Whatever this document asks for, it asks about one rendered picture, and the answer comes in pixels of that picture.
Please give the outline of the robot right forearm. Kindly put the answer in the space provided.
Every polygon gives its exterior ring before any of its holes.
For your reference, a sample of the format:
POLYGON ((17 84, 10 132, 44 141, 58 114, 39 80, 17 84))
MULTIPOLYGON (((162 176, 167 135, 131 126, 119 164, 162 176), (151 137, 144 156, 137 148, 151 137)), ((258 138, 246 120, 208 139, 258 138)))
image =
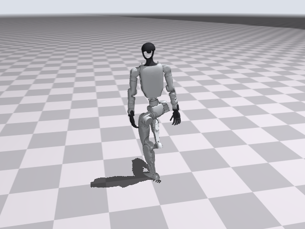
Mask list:
POLYGON ((171 91, 169 93, 169 96, 170 96, 170 100, 171 100, 171 104, 172 104, 173 109, 177 109, 178 100, 177 100, 177 97, 176 97, 175 87, 174 87, 174 91, 171 91))

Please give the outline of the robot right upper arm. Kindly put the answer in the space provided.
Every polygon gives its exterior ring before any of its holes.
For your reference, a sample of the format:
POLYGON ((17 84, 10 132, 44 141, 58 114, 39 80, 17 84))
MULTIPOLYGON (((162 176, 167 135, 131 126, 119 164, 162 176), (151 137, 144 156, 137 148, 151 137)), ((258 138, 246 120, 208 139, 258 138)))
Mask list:
POLYGON ((165 73, 165 80, 167 82, 166 85, 166 90, 168 92, 174 91, 174 86, 173 86, 173 78, 172 78, 172 73, 171 73, 171 68, 169 65, 162 64, 163 67, 163 72, 165 73))

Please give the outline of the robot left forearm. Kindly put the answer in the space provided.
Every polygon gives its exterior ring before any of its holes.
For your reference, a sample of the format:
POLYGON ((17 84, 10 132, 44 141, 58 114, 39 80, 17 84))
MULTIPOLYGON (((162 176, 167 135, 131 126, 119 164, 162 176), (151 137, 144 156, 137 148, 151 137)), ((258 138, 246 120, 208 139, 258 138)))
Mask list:
POLYGON ((127 113, 130 114, 130 111, 134 111, 134 103, 135 102, 135 97, 131 96, 131 90, 128 89, 128 111, 127 113))

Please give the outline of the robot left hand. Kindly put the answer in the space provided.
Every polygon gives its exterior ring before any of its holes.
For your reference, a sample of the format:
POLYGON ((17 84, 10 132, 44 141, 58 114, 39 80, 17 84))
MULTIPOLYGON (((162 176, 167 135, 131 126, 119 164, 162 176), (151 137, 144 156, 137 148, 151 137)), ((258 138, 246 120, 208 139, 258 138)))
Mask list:
POLYGON ((131 122, 132 126, 135 127, 135 128, 139 128, 135 125, 135 121, 134 121, 134 118, 133 118, 133 116, 134 116, 134 111, 133 110, 130 111, 130 114, 128 114, 128 116, 130 117, 130 122, 131 122))

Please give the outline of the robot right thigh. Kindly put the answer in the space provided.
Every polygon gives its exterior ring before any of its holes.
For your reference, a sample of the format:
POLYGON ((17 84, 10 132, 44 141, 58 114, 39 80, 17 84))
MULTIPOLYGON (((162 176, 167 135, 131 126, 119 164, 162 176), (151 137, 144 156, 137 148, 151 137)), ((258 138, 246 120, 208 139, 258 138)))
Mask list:
POLYGON ((161 101, 159 101, 160 103, 162 103, 163 104, 163 108, 164 108, 164 113, 166 113, 166 112, 168 112, 168 111, 170 111, 170 108, 169 108, 169 105, 168 105, 168 103, 167 103, 167 101, 166 100, 161 100, 161 101))

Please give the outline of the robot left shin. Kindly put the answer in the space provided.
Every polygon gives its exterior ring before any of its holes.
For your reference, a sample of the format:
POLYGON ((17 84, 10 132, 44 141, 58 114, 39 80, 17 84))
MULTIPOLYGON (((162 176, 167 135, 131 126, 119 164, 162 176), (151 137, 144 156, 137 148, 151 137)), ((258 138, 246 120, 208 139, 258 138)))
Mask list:
POLYGON ((144 144, 142 149, 143 149, 145 160, 148 163, 148 167, 150 169, 150 174, 154 175, 154 172, 155 172, 155 165, 154 165, 155 152, 153 150, 150 151, 150 147, 147 144, 144 144))

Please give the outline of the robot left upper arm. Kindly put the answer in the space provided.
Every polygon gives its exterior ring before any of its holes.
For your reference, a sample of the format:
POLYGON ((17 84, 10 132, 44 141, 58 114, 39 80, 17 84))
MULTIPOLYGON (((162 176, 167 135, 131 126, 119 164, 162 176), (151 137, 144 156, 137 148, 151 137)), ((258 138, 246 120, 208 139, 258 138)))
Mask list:
POLYGON ((137 86, 137 77, 140 74, 140 67, 132 68, 130 71, 130 90, 131 90, 131 96, 134 96, 137 94, 136 86, 137 86))

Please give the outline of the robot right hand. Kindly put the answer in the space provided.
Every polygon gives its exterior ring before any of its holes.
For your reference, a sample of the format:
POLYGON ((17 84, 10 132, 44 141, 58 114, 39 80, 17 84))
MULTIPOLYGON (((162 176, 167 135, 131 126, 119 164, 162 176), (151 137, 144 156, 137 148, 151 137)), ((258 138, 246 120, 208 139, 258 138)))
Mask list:
POLYGON ((179 105, 177 104, 177 109, 173 109, 174 112, 170 119, 170 121, 171 121, 172 118, 174 118, 173 123, 172 123, 172 124, 175 123, 174 125, 180 124, 180 122, 181 122, 180 113, 178 112, 178 110, 179 110, 179 105))

